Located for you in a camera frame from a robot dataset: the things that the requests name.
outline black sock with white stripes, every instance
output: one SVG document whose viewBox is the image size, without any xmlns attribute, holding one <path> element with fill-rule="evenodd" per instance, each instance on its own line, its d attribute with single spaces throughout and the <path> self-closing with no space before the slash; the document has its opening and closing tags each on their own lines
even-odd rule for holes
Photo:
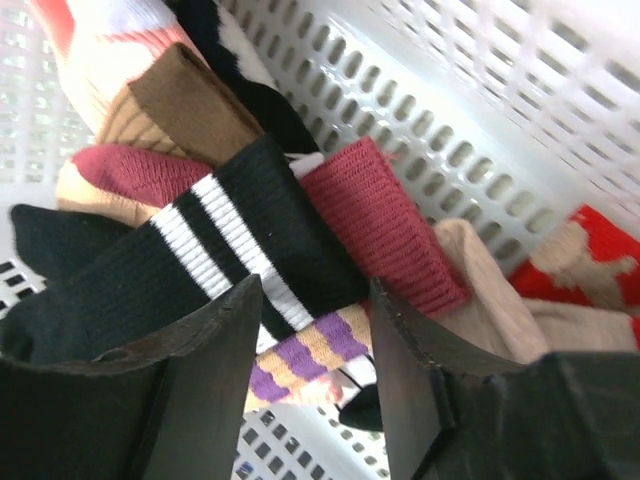
<svg viewBox="0 0 640 480">
<path fill-rule="evenodd" d="M 249 273 L 265 306 L 256 351 L 364 300 L 368 284 L 269 137 L 250 145 L 68 280 L 13 307 L 5 355 L 91 360 L 218 297 Z"/>
</svg>

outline knit fabric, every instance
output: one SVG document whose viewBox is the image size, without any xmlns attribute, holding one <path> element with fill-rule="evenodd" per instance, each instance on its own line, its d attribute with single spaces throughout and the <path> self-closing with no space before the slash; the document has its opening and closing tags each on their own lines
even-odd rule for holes
<svg viewBox="0 0 640 480">
<path fill-rule="evenodd" d="M 640 243 L 582 206 L 509 281 L 526 298 L 640 315 Z"/>
<path fill-rule="evenodd" d="M 289 163 L 304 174 L 324 158 L 316 153 Z M 190 159 L 124 145 L 88 147 L 65 162 L 56 196 L 65 211 L 93 213 L 138 227 L 211 168 Z"/>
<path fill-rule="evenodd" d="M 162 0 L 29 0 L 50 40 L 60 83 L 97 132 L 113 98 L 170 45 L 197 52 Z"/>
<path fill-rule="evenodd" d="M 188 156 L 219 167 L 262 133 L 227 86 L 176 44 L 120 90 L 96 143 Z"/>
<path fill-rule="evenodd" d="M 301 184 L 362 272 L 386 281 L 422 314 L 443 314 L 469 298 L 373 140 L 348 146 Z"/>
<path fill-rule="evenodd" d="M 187 315 L 249 273 L 261 275 L 265 291 L 258 353 L 366 298 L 366 279 L 268 137 L 217 173 L 71 279 L 11 309 L 3 352 L 34 363 L 92 359 Z"/>
<path fill-rule="evenodd" d="M 289 102 L 272 82 L 259 80 L 264 67 L 238 23 L 217 0 L 170 0 L 168 4 L 209 67 L 285 152 L 318 151 Z"/>
<path fill-rule="evenodd" d="M 97 215 L 26 205 L 14 207 L 11 219 L 21 259 L 52 283 L 71 279 L 132 231 Z M 151 302 L 146 306 L 153 307 L 152 312 L 140 312 L 141 318 L 156 312 Z M 81 323 L 75 326 L 67 323 L 65 328 L 80 326 Z M 82 332 L 67 333 L 82 335 Z M 351 305 L 323 315 L 296 335 L 258 355 L 246 409 L 254 410 L 276 401 L 311 404 L 323 398 L 327 400 L 329 396 L 335 396 L 332 402 L 339 402 L 343 399 L 342 385 L 348 387 L 349 395 L 353 396 L 352 385 L 337 383 L 334 377 L 330 384 L 321 381 L 315 387 L 300 389 L 370 349 L 369 320 L 361 306 Z"/>
</svg>

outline basket hole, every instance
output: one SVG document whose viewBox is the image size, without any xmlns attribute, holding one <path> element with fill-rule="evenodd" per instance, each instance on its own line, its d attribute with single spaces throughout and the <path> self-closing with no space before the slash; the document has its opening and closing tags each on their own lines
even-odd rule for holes
<svg viewBox="0 0 640 480">
<path fill-rule="evenodd" d="M 276 428 L 274 428 L 273 432 L 271 432 L 271 433 L 273 433 L 274 437 L 276 437 L 278 440 L 280 440 L 287 433 L 287 427 L 285 427 L 284 425 L 279 423 L 278 426 Z"/>
<path fill-rule="evenodd" d="M 538 102 L 536 102 L 535 100 L 530 98 L 528 95 L 524 94 L 523 92 L 518 92 L 518 96 L 521 99 L 523 99 L 525 102 L 527 102 L 529 105 L 531 105 L 533 108 L 535 108 L 535 109 L 539 109 L 540 108 L 540 104 Z"/>
<path fill-rule="evenodd" d="M 298 83 L 303 83 L 307 79 L 307 75 L 311 71 L 311 62 L 309 60 L 303 61 L 298 67 L 298 72 L 296 73 L 296 81 Z"/>
<path fill-rule="evenodd" d="M 36 293 L 36 291 L 31 287 L 27 287 L 24 290 L 20 290 L 18 293 L 16 293 L 16 296 L 20 300 L 24 300 L 25 298 L 27 298 L 29 295 L 31 295 L 33 293 Z"/>
<path fill-rule="evenodd" d="M 324 105 L 329 110 L 333 110 L 338 103 L 338 100 L 340 100 L 340 97 L 342 97 L 342 89 L 336 85 L 331 89 L 331 92 L 327 96 Z"/>
<path fill-rule="evenodd" d="M 553 70 L 558 72 L 560 75 L 564 76 L 567 73 L 567 69 L 562 65 L 558 60 L 553 58 L 544 50 L 538 50 L 538 58 L 542 60 L 547 66 L 551 67 Z"/>
<path fill-rule="evenodd" d="M 534 196 L 531 192 L 523 191 L 518 193 L 509 205 L 507 205 L 507 213 L 512 217 L 522 217 L 533 204 Z"/>
<path fill-rule="evenodd" d="M 258 432 L 256 432 L 253 428 L 247 430 L 247 432 L 242 436 L 242 439 L 247 442 L 247 445 L 251 445 L 255 442 L 256 438 L 258 438 Z"/>
<path fill-rule="evenodd" d="M 584 39 L 584 37 L 578 34 L 571 27 L 567 26 L 566 24 L 560 21 L 554 20 L 551 26 L 551 30 L 553 31 L 553 33 L 558 35 L 560 38 L 562 38 L 568 44 L 572 45 L 574 48 L 580 51 L 584 51 L 587 48 L 588 43 Z"/>
<path fill-rule="evenodd" d="M 620 140 L 618 137 L 616 137 L 613 133 L 611 132 L 607 132 L 604 135 L 611 143 L 613 143 L 616 147 L 618 147 L 620 150 L 622 150 L 625 153 L 628 154 L 635 154 L 636 151 L 631 148 L 629 145 L 627 145 L 626 143 L 624 143 L 622 140 Z"/>
<path fill-rule="evenodd" d="M 6 283 L 10 287 L 15 287 L 16 285 L 24 283 L 25 281 L 26 279 L 22 275 L 18 274 L 7 278 L 4 283 Z"/>
<path fill-rule="evenodd" d="M 331 53 L 329 54 L 329 63 L 331 65 L 335 65 L 342 58 L 344 54 L 344 50 L 347 48 L 347 42 L 344 41 L 344 38 L 339 39 L 334 45 Z"/>
<path fill-rule="evenodd" d="M 304 14 L 304 16 L 302 17 L 302 21 L 298 26 L 299 38 L 305 38 L 307 36 L 307 34 L 309 33 L 309 30 L 311 29 L 311 25 L 313 24 L 313 19 L 314 17 L 312 13 L 307 12 Z"/>
<path fill-rule="evenodd" d="M 256 31 L 256 35 L 253 37 L 253 44 L 256 47 L 262 45 L 262 40 L 264 39 L 264 34 L 267 33 L 267 29 L 264 23 L 258 25 L 258 30 Z"/>
<path fill-rule="evenodd" d="M 309 465 L 309 462 L 311 462 L 311 455 L 309 455 L 309 452 L 307 451 L 302 452 L 302 455 L 298 457 L 298 463 L 302 467 L 306 467 L 307 465 Z"/>
<path fill-rule="evenodd" d="M 299 447 L 300 447 L 300 442 L 295 437 L 289 438 L 287 443 L 285 443 L 284 445 L 284 448 L 287 449 L 287 452 L 291 454 L 293 454 Z"/>
<path fill-rule="evenodd" d="M 409 147 L 407 146 L 406 143 L 400 142 L 400 144 L 396 147 L 393 153 L 396 155 L 398 160 L 404 160 L 404 158 L 409 153 Z"/>
<path fill-rule="evenodd" d="M 604 160 L 606 160 L 608 162 L 611 161 L 611 157 L 609 157 L 609 155 L 607 155 L 602 150 L 600 150 L 598 147 L 596 147 L 593 143 L 587 143 L 587 148 L 589 150 L 591 150 L 593 153 L 595 153 L 596 155 L 598 155 L 600 158 L 603 158 Z"/>
<path fill-rule="evenodd" d="M 489 75 L 491 75 L 492 78 L 494 78 L 496 81 L 498 81 L 502 85 L 507 84 L 507 81 L 504 79 L 504 77 L 500 75 L 498 72 L 496 72 L 494 69 L 487 67 L 486 71 Z"/>
<path fill-rule="evenodd" d="M 325 76 L 325 74 L 322 72 L 318 72 L 318 75 L 316 75 L 316 79 L 311 85 L 311 95 L 317 97 L 320 91 L 324 88 L 326 81 L 327 77 Z"/>
<path fill-rule="evenodd" d="M 496 250 L 496 258 L 498 260 L 507 260 L 518 253 L 521 246 L 522 244 L 518 240 L 511 238 L 500 245 L 498 250 Z"/>
<path fill-rule="evenodd" d="M 456 27 L 466 33 L 469 37 L 473 38 L 473 30 L 468 27 L 462 20 L 456 19 Z"/>
<path fill-rule="evenodd" d="M 460 143 L 456 149 L 449 154 L 449 165 L 459 167 L 473 153 L 473 147 L 469 142 Z"/>
<path fill-rule="evenodd" d="M 495 25 L 498 28 L 498 30 L 500 30 L 502 33 L 504 33 L 507 37 L 509 37 L 514 42 L 520 43 L 520 40 L 522 40 L 522 36 L 516 30 L 514 30 L 513 27 L 511 27 L 501 19 L 497 18 Z"/>
<path fill-rule="evenodd" d="M 492 168 L 493 162 L 488 158 L 483 157 L 478 161 L 478 163 L 473 166 L 473 168 L 467 175 L 467 179 L 471 183 L 478 183 L 488 176 Z"/>
<path fill-rule="evenodd" d="M 280 457 L 275 457 L 269 463 L 269 470 L 271 470 L 273 473 L 278 473 L 283 466 L 284 462 L 280 459 Z"/>
<path fill-rule="evenodd" d="M 395 82 L 394 80 L 389 80 L 382 91 L 378 94 L 378 105 L 380 105 L 381 107 L 386 107 L 387 105 L 389 105 L 396 93 L 397 87 L 397 82 Z"/>
<path fill-rule="evenodd" d="M 618 62 L 609 62 L 607 71 L 613 75 L 620 83 L 626 85 L 636 93 L 640 93 L 640 78 L 631 73 Z"/>
<path fill-rule="evenodd" d="M 446 197 L 444 197 L 444 200 L 440 203 L 440 208 L 443 212 L 449 213 L 462 201 L 463 198 L 464 194 L 457 188 L 454 188 Z"/>
<path fill-rule="evenodd" d="M 280 6 L 280 0 L 271 0 L 267 8 L 271 13 L 273 13 L 278 9 L 278 6 Z"/>
<path fill-rule="evenodd" d="M 518 6 L 525 12 L 531 11 L 531 0 L 511 0 L 511 3 Z"/>
<path fill-rule="evenodd" d="M 422 187 L 422 193 L 424 193 L 427 197 L 433 196 L 440 188 L 444 185 L 445 178 L 439 172 L 436 172 L 431 176 L 427 184 Z"/>
<path fill-rule="evenodd" d="M 422 137 L 422 135 L 424 135 L 427 132 L 432 122 L 433 122 L 433 113 L 431 113 L 428 110 L 425 110 L 413 122 L 413 125 L 411 125 L 411 131 L 416 137 Z"/>
<path fill-rule="evenodd" d="M 502 230 L 502 227 L 500 226 L 499 223 L 490 222 L 480 232 L 480 238 L 484 243 L 488 243 L 494 238 L 496 238 L 496 236 L 500 233 L 501 230 Z"/>
<path fill-rule="evenodd" d="M 600 93 L 598 90 L 596 90 L 595 88 L 593 88 L 590 85 L 588 85 L 584 89 L 584 93 L 589 95 L 589 97 L 591 97 L 593 100 L 598 102 L 600 105 L 602 105 L 607 110 L 613 110 L 615 108 L 615 106 L 616 106 L 615 103 L 613 103 L 606 96 L 604 96 L 602 93 Z"/>
<path fill-rule="evenodd" d="M 411 165 L 409 165 L 409 168 L 407 168 L 407 171 L 405 172 L 404 176 L 407 180 L 412 182 L 416 178 L 418 178 L 420 175 L 422 175 L 422 173 L 426 169 L 427 169 L 427 161 L 422 157 L 418 157 L 411 163 Z"/>
<path fill-rule="evenodd" d="M 373 128 L 374 125 L 375 125 L 375 118 L 373 118 L 373 115 L 371 115 L 370 113 L 367 113 L 362 119 L 362 121 L 360 122 L 360 125 L 358 126 L 358 131 L 357 131 L 358 136 L 364 137 L 367 133 L 369 133 L 369 131 Z"/>
<path fill-rule="evenodd" d="M 252 21 L 253 21 L 253 14 L 251 13 L 251 11 L 247 11 L 247 13 L 244 14 L 244 17 L 242 17 L 242 22 L 240 22 L 240 26 L 242 27 L 242 30 L 246 32 L 251 26 Z"/>
<path fill-rule="evenodd" d="M 389 143 L 389 140 L 391 140 L 391 130 L 384 127 L 376 136 L 376 143 L 378 144 L 378 147 L 382 149 L 387 143 Z"/>
<path fill-rule="evenodd" d="M 513 185 L 513 178 L 509 175 L 500 175 L 487 189 L 487 197 L 497 200 L 502 197 Z"/>
<path fill-rule="evenodd" d="M 331 132 L 329 133 L 329 135 L 327 135 L 327 139 L 324 141 L 323 144 L 323 148 L 326 152 L 330 152 L 332 151 L 336 144 L 338 143 L 338 139 L 339 139 L 339 135 L 338 132 L 336 132 L 335 130 L 331 130 Z"/>
<path fill-rule="evenodd" d="M 293 20 L 293 17 L 295 16 L 297 10 L 298 10 L 297 0 L 292 0 L 291 2 L 289 2 L 289 5 L 287 5 L 287 8 L 284 11 L 284 16 L 282 17 L 282 23 L 285 26 L 288 26 L 291 23 L 291 20 Z"/>
<path fill-rule="evenodd" d="M 553 212 L 543 208 L 533 215 L 527 222 L 527 230 L 531 233 L 541 233 L 546 230 L 553 221 Z"/>
<path fill-rule="evenodd" d="M 362 66 L 362 59 L 363 57 L 360 52 L 354 52 L 351 55 L 349 62 L 347 62 L 347 65 L 344 68 L 344 74 L 347 78 L 353 78 L 356 76 L 358 70 L 360 70 L 360 67 Z"/>
<path fill-rule="evenodd" d="M 407 95 L 404 97 L 396 111 L 394 112 L 394 116 L 396 120 L 403 121 L 411 114 L 411 110 L 416 105 L 416 98 L 413 95 Z"/>
<path fill-rule="evenodd" d="M 287 53 L 285 53 L 284 58 L 282 59 L 282 70 L 283 71 L 288 71 L 289 67 L 291 66 L 291 64 L 293 63 L 293 57 L 295 56 L 295 50 L 293 49 L 293 47 L 289 47 L 287 49 Z"/>
<path fill-rule="evenodd" d="M 362 91 L 365 93 L 369 93 L 373 90 L 373 86 L 375 85 L 378 77 L 380 76 L 380 69 L 378 67 L 371 67 L 367 70 L 366 75 L 362 78 L 360 82 L 360 87 Z"/>
<path fill-rule="evenodd" d="M 436 135 L 431 140 L 431 143 L 429 145 L 431 147 L 431 150 L 433 150 L 434 152 L 439 152 L 445 147 L 447 143 L 449 143 L 449 140 L 451 140 L 452 136 L 453 129 L 448 125 L 445 125 L 438 131 L 438 133 L 436 133 Z"/>
<path fill-rule="evenodd" d="M 264 412 L 264 414 L 260 417 L 260 420 L 262 421 L 262 423 L 268 427 L 269 425 L 271 425 L 271 423 L 276 419 L 276 416 L 271 412 L 271 410 L 267 410 L 266 412 Z"/>
<path fill-rule="evenodd" d="M 311 133 L 311 135 L 314 138 L 318 138 L 318 135 L 320 134 L 323 128 L 324 128 L 324 122 L 320 117 L 316 117 L 316 119 L 311 124 L 311 127 L 309 128 L 309 133 Z"/>
<path fill-rule="evenodd" d="M 278 53 L 278 49 L 280 48 L 280 35 L 276 35 L 271 40 L 271 44 L 269 44 L 269 50 L 267 50 L 267 56 L 269 58 L 273 58 Z"/>
<path fill-rule="evenodd" d="M 9 270 L 13 270 L 14 268 L 16 268 L 16 267 L 11 262 L 0 263 L 0 274 L 7 273 Z"/>
<path fill-rule="evenodd" d="M 358 102 L 356 102 L 355 100 L 351 100 L 346 107 L 344 107 L 344 110 L 342 110 L 342 121 L 346 124 L 348 124 L 351 119 L 353 118 L 353 115 L 356 113 L 358 109 Z"/>
<path fill-rule="evenodd" d="M 469 223 L 475 223 L 482 216 L 482 209 L 478 205 L 469 205 L 469 207 L 461 215 Z"/>
<path fill-rule="evenodd" d="M 331 30 L 329 30 L 329 27 L 327 27 L 326 25 L 323 25 L 323 27 L 318 30 L 318 33 L 316 33 L 316 36 L 313 39 L 313 43 L 311 44 L 316 52 L 322 50 L 325 43 L 327 43 L 330 32 Z"/>
</svg>

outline white plastic basket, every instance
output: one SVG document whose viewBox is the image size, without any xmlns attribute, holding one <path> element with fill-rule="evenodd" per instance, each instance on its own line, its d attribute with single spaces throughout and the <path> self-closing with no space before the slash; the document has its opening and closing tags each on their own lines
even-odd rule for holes
<svg viewBox="0 0 640 480">
<path fill-rule="evenodd" d="M 640 233 L 640 2 L 222 3 L 324 151 L 374 137 L 425 217 L 467 218 L 505 271 L 582 202 Z M 6 311 L 42 288 L 13 252 L 7 209 L 53 205 L 57 169 L 91 137 L 24 0 L 0 8 Z M 241 479 L 389 476 L 383 439 L 332 408 L 247 415 L 238 452 Z"/>
</svg>

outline ribbed fabric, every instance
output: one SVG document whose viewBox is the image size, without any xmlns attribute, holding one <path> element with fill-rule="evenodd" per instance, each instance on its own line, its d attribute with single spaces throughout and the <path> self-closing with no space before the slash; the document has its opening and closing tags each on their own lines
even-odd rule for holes
<svg viewBox="0 0 640 480">
<path fill-rule="evenodd" d="M 170 45 L 193 43 L 162 0 L 29 0 L 52 43 L 60 83 L 94 132 L 111 101 Z"/>
<path fill-rule="evenodd" d="M 214 0 L 172 0 L 169 7 L 205 60 L 287 153 L 318 146 L 289 102 L 264 81 L 265 71 L 238 23 Z"/>
<path fill-rule="evenodd" d="M 211 173 L 205 164 L 124 145 L 78 152 L 58 176 L 58 208 L 137 227 Z"/>
<path fill-rule="evenodd" d="M 468 300 L 433 230 L 373 140 L 350 145 L 300 182 L 365 275 L 382 278 L 428 316 Z"/>
<path fill-rule="evenodd" d="M 249 272 L 265 291 L 258 352 L 368 293 L 268 137 L 76 276 L 14 307 L 3 351 L 34 363 L 91 359 L 194 311 Z"/>
<path fill-rule="evenodd" d="M 228 87 L 176 44 L 120 90 L 96 143 L 186 155 L 219 167 L 262 133 Z"/>
</svg>

